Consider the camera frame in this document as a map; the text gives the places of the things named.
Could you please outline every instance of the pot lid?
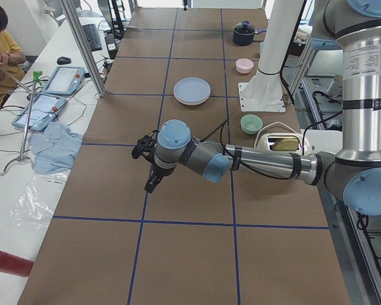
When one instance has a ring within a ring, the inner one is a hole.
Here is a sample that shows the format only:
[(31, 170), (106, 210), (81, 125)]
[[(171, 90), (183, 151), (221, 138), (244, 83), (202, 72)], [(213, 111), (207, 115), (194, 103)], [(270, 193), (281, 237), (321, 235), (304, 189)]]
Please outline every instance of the pot lid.
[(239, 24), (236, 24), (233, 27), (233, 29), (234, 29), (234, 32), (237, 32), (243, 35), (249, 35), (249, 34), (255, 33), (255, 27), (249, 21), (243, 21)]

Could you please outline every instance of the green bowl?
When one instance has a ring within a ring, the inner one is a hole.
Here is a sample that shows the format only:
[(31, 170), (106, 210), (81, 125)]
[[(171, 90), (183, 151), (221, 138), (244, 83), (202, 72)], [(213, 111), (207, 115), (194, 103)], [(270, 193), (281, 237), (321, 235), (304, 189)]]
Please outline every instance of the green bowl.
[(249, 135), (256, 134), (262, 128), (262, 120), (254, 114), (246, 114), (240, 123), (242, 131)]

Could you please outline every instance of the wall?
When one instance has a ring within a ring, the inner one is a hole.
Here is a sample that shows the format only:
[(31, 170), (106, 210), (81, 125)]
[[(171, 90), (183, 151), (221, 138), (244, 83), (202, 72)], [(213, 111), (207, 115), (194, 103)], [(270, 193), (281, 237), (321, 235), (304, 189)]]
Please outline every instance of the wall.
[(43, 13), (41, 0), (0, 0), (9, 22), (7, 31), (27, 56), (38, 56), (58, 29)]
[(194, 8), (260, 8), (261, 0), (192, 0)]

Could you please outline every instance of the white plate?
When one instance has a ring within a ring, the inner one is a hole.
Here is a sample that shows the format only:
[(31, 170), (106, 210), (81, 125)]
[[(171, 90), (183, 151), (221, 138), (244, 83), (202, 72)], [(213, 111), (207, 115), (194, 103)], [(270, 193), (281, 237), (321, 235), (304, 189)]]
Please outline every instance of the white plate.
[(184, 78), (173, 87), (175, 98), (185, 105), (199, 105), (209, 98), (210, 85), (201, 78)]

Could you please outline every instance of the blue cloth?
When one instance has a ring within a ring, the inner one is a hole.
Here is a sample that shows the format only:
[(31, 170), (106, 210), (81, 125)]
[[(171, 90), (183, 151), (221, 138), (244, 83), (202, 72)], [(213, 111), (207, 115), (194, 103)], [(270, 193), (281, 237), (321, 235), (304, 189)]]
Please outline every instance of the blue cloth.
[(36, 173), (59, 173), (72, 168), (82, 143), (82, 135), (70, 132), (59, 122), (51, 122), (43, 133), (29, 137)]

